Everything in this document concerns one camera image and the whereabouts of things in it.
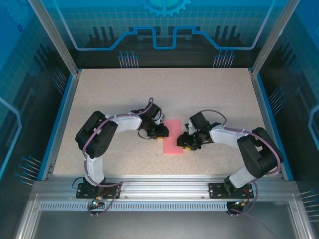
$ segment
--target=pink block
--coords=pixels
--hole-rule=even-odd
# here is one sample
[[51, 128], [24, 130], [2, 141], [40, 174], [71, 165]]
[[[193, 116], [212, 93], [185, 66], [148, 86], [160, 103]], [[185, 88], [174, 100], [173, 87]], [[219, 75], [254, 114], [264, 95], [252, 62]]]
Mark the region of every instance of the pink block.
[[166, 119], [164, 125], [169, 130], [169, 137], [164, 139], [164, 154], [183, 154], [183, 148], [176, 145], [181, 135], [181, 120]]

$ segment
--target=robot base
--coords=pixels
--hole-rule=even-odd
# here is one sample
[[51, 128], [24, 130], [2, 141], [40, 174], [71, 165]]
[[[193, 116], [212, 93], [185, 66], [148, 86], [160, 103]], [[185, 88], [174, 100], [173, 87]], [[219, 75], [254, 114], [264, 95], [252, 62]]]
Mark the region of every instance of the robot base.
[[251, 184], [246, 184], [233, 192], [230, 196], [225, 188], [224, 183], [209, 183], [208, 191], [210, 199], [247, 199], [247, 194], [243, 191], [244, 189], [249, 191], [249, 199], [254, 198], [254, 193]]
[[[101, 182], [103, 185], [110, 185], [114, 183], [105, 183], [105, 179]], [[103, 199], [112, 199], [116, 194], [119, 186], [114, 186], [111, 188], [102, 188], [91, 185], [89, 182], [83, 178], [83, 183], [79, 183], [76, 198], [79, 199], [95, 199], [98, 196], [103, 197]]]

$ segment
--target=wire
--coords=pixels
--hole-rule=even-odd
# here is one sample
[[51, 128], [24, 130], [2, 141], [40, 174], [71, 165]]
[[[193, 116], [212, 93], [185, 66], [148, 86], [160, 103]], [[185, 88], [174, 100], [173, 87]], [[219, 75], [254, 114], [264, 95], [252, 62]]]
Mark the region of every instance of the wire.
[[222, 117], [224, 118], [223, 126], [225, 126], [225, 124], [227, 123], [227, 118], [226, 118], [226, 116], [223, 115], [223, 114], [222, 114], [221, 112], [219, 112], [219, 111], [216, 111], [216, 110], [202, 110], [202, 111], [197, 112], [197, 114], [198, 114], [198, 113], [202, 113], [202, 112], [215, 112], [215, 113], [219, 114], [220, 116], [222, 116]]
[[149, 98], [149, 106], [146, 107], [146, 109], [144, 109], [143, 111], [139, 112], [139, 113], [136, 113], [136, 114], [120, 114], [120, 115], [116, 115], [116, 116], [111, 116], [107, 119], [105, 119], [97, 128], [96, 130], [93, 132], [93, 134], [89, 137], [88, 141], [85, 143], [83, 149], [82, 149], [82, 154], [84, 156], [84, 171], [85, 171], [85, 174], [86, 176], [88, 177], [88, 179], [91, 181], [92, 184], [98, 186], [98, 187], [102, 187], [102, 188], [111, 188], [111, 187], [115, 187], [115, 186], [120, 186], [119, 189], [117, 190], [114, 198], [112, 199], [112, 201], [110, 202], [109, 206], [101, 213], [99, 214], [103, 214], [105, 213], [112, 205], [112, 203], [114, 202], [115, 198], [117, 197], [117, 195], [120, 193], [120, 190], [122, 188], [122, 185], [123, 185], [123, 182], [119, 182], [119, 183], [114, 183], [114, 184], [109, 184], [109, 185], [103, 185], [103, 184], [99, 184], [97, 182], [95, 182], [92, 177], [90, 176], [89, 174], [89, 170], [88, 170], [88, 165], [87, 165], [87, 158], [88, 158], [88, 155], [86, 154], [86, 148], [88, 147], [89, 143], [92, 141], [92, 139], [94, 138], [94, 136], [100, 131], [100, 129], [110, 120], [116, 118], [116, 117], [126, 117], [126, 116], [139, 116], [139, 115], [142, 115], [144, 114], [145, 112], [147, 112], [153, 105], [153, 97], [150, 97]]
[[72, 183], [72, 188], [74, 188], [74, 189], [77, 190], [77, 188], [74, 187], [74, 184], [75, 184], [75, 182], [76, 182], [77, 180], [79, 180], [80, 178], [83, 178], [83, 177], [78, 177], [78, 178], [76, 178], [76, 179], [73, 181], [73, 183]]
[[201, 112], [215, 112], [217, 114], [219, 114], [220, 116], [222, 116], [224, 118], [224, 123], [223, 123], [223, 126], [224, 126], [224, 129], [225, 130], [228, 130], [228, 131], [231, 131], [231, 132], [235, 132], [235, 133], [246, 133], [246, 134], [249, 134], [255, 138], [257, 138], [258, 140], [260, 140], [264, 145], [266, 145], [269, 150], [274, 154], [275, 158], [276, 158], [276, 161], [277, 161], [277, 168], [272, 171], [272, 172], [269, 172], [269, 173], [266, 173], [265, 175], [271, 175], [271, 174], [274, 174], [274, 173], [277, 173], [280, 171], [280, 168], [281, 168], [281, 161], [280, 161], [280, 157], [278, 155], [278, 153], [274, 150], [274, 148], [271, 147], [271, 145], [269, 143], [267, 143], [263, 138], [261, 138], [260, 136], [254, 134], [253, 132], [250, 132], [250, 131], [247, 131], [247, 130], [240, 130], [240, 129], [235, 129], [235, 128], [228, 128], [225, 126], [225, 124], [227, 123], [227, 118], [225, 115], [223, 115], [221, 112], [219, 111], [216, 111], [216, 110], [202, 110], [202, 111], [199, 111], [198, 113], [201, 113]]
[[139, 116], [139, 115], [142, 115], [144, 114], [145, 112], [147, 112], [153, 105], [153, 97], [151, 97], [149, 99], [149, 106], [144, 109], [142, 112], [139, 112], [139, 113], [136, 113], [136, 114], [121, 114], [121, 115], [117, 115], [117, 116], [112, 116], [112, 117], [109, 117], [107, 119], [105, 119], [97, 128], [96, 130], [93, 132], [93, 134], [89, 137], [88, 141], [85, 143], [83, 149], [82, 149], [82, 154], [84, 156], [84, 170], [85, 170], [85, 173], [88, 177], [88, 179], [96, 186], [99, 186], [99, 187], [103, 187], [103, 188], [110, 188], [110, 187], [114, 187], [114, 186], [118, 186], [118, 185], [121, 185], [122, 182], [120, 183], [114, 183], [114, 184], [110, 184], [110, 185], [103, 185], [103, 184], [99, 184], [99, 183], [96, 183], [94, 182], [94, 180], [92, 179], [92, 177], [90, 176], [89, 174], [89, 171], [88, 171], [88, 166], [87, 166], [87, 158], [88, 158], [88, 155], [86, 154], [86, 148], [87, 146], [89, 145], [89, 143], [92, 141], [92, 139], [94, 138], [94, 136], [97, 134], [97, 132], [100, 131], [100, 129], [110, 120], [116, 118], [116, 117], [126, 117], [126, 116]]
[[249, 191], [247, 189], [243, 189], [243, 191], [247, 195], [247, 202], [249, 202]]
[[252, 181], [252, 183], [255, 185], [255, 188], [256, 188], [255, 199], [254, 199], [252, 205], [251, 205], [246, 211], [241, 212], [241, 211], [236, 210], [237, 212], [240, 212], [240, 213], [238, 214], [238, 216], [242, 216], [242, 215], [247, 214], [250, 210], [252, 210], [252, 208], [255, 206], [255, 204], [256, 204], [256, 202], [257, 202], [257, 199], [258, 199], [258, 188], [257, 188], [257, 184], [256, 184], [254, 181]]
[[[238, 215], [241, 214], [241, 212], [240, 212], [239, 210], [236, 210], [236, 209], [231, 209], [231, 211], [237, 212]], [[253, 219], [253, 220], [258, 221], [261, 225], [264, 226], [264, 228], [265, 228], [270, 234], [272, 234], [275, 238], [280, 239], [279, 236], [277, 236], [274, 232], [272, 232], [271, 229], [270, 229], [266, 224], [264, 224], [261, 220], [259, 220], [257, 217], [254, 217], [254, 216], [249, 215], [249, 214], [247, 214], [246, 216], [250, 217], [250, 218]]]
[[105, 191], [101, 196], [107, 195], [110, 191]]
[[147, 140], [148, 140], [148, 139], [151, 139], [151, 137], [145, 138], [145, 137], [141, 136], [141, 135], [140, 135], [140, 130], [141, 130], [141, 129], [139, 129], [139, 131], [138, 131], [138, 136], [139, 136], [139, 137], [141, 137], [142, 139], [147, 139]]
[[[102, 215], [102, 214], [106, 213], [106, 212], [110, 209], [110, 207], [111, 207], [112, 204], [114, 203], [114, 200], [116, 199], [116, 197], [117, 197], [118, 194], [120, 193], [121, 188], [122, 188], [122, 185], [123, 185], [123, 184], [121, 184], [121, 185], [119, 186], [119, 188], [117, 189], [117, 191], [116, 191], [116, 193], [115, 193], [113, 199], [111, 200], [111, 202], [110, 202], [110, 204], [107, 206], [107, 208], [106, 208], [104, 211], [101, 211], [101, 212], [97, 213], [98, 215]], [[94, 215], [94, 214], [92, 213], [92, 211], [90, 210], [91, 206], [92, 206], [92, 204], [90, 204], [90, 205], [88, 206], [88, 213], [90, 213], [91, 215]]]

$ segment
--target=metal bracket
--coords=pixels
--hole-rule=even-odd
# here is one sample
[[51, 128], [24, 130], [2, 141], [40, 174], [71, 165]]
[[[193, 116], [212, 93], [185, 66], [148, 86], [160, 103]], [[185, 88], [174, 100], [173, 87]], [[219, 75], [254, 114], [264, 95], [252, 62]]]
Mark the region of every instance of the metal bracket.
[[233, 193], [232, 196], [229, 196], [223, 183], [208, 184], [210, 199], [246, 199], [247, 194], [243, 192], [244, 189], [248, 190], [250, 199], [254, 198], [253, 188], [251, 184], [243, 186], [241, 190], [237, 190], [235, 193]]
[[[103, 199], [112, 199], [114, 198], [114, 195], [116, 194], [116, 191], [118, 189], [118, 186], [110, 187], [110, 188], [104, 188], [104, 194]], [[79, 183], [78, 190], [76, 193], [76, 198], [79, 199], [94, 199], [98, 195], [93, 195], [92, 192], [86, 187], [84, 183]]]

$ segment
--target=robotic arm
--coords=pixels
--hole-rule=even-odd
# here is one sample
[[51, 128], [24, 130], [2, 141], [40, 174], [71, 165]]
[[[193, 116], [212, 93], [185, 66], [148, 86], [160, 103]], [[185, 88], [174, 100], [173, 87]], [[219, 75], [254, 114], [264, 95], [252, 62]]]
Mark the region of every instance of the robotic arm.
[[144, 109], [131, 111], [125, 116], [113, 117], [105, 115], [100, 111], [95, 111], [83, 127], [77, 133], [75, 140], [78, 143], [79, 149], [83, 150], [84, 145], [87, 143], [91, 135], [97, 130], [97, 127], [106, 119], [110, 119], [99, 129], [99, 132], [94, 136], [85, 149], [87, 157], [88, 175], [85, 175], [84, 184], [96, 191], [96, 184], [104, 184], [105, 177], [102, 167], [102, 155], [108, 149], [114, 134], [126, 130], [141, 130], [147, 132], [149, 138], [156, 139], [159, 137], [168, 137], [168, 129], [163, 125], [165, 118], [161, 109], [149, 103], [146, 107], [148, 109], [143, 114], [140, 114]]
[[261, 178], [278, 166], [275, 150], [283, 162], [283, 157], [263, 128], [256, 128], [251, 133], [262, 138], [265, 145], [245, 130], [227, 128], [221, 123], [210, 124], [202, 113], [193, 115], [185, 125], [188, 132], [184, 132], [178, 139], [177, 145], [190, 150], [201, 149], [203, 144], [223, 143], [238, 148], [244, 160], [244, 166], [225, 178], [224, 187], [229, 196], [256, 178]]

